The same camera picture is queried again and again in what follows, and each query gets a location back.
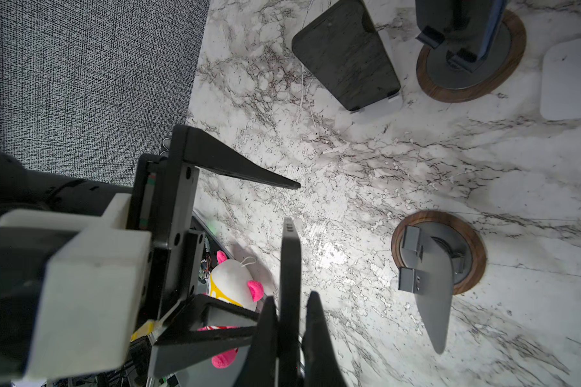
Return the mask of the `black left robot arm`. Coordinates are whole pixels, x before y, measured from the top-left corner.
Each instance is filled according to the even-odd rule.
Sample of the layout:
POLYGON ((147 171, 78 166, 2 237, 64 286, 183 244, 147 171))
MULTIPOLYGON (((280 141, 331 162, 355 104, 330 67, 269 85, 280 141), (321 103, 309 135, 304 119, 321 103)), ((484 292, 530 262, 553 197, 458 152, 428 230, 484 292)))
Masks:
POLYGON ((256 312, 197 290, 206 233, 192 214, 204 169, 300 188, 186 125, 166 153, 140 157, 129 188, 29 170, 0 152, 0 383, 118 369, 154 321, 165 330, 150 377, 251 343, 256 312))

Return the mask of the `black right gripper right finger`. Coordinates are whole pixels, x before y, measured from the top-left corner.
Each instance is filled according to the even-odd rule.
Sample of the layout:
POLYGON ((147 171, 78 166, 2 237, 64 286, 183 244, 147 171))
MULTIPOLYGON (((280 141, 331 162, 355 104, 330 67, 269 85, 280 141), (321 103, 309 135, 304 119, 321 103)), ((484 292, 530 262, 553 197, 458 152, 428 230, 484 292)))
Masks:
POLYGON ((302 350, 304 386, 346 386, 333 350, 321 298, 316 291, 308 298, 302 350))

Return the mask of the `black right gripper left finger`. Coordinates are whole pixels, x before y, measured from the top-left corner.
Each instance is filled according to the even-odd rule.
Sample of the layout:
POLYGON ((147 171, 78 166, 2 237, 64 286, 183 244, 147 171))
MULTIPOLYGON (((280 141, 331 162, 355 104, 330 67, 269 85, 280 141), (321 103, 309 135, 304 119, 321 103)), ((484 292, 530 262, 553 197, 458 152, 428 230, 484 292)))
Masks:
POLYGON ((273 297, 264 303, 252 343, 234 387, 275 386, 278 357, 278 317, 273 297))

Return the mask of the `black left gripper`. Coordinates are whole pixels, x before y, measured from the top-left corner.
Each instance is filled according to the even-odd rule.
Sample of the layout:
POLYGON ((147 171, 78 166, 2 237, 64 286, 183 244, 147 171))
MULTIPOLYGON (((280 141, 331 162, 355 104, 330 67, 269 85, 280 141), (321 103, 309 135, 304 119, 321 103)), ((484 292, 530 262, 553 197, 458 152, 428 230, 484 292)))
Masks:
POLYGON ((151 234, 139 322, 178 311, 152 347, 148 375, 167 377, 223 352, 250 345, 259 314, 195 293, 204 233, 191 228, 199 169, 298 190, 202 129, 175 125, 169 158, 145 154, 137 164, 127 228, 151 234))

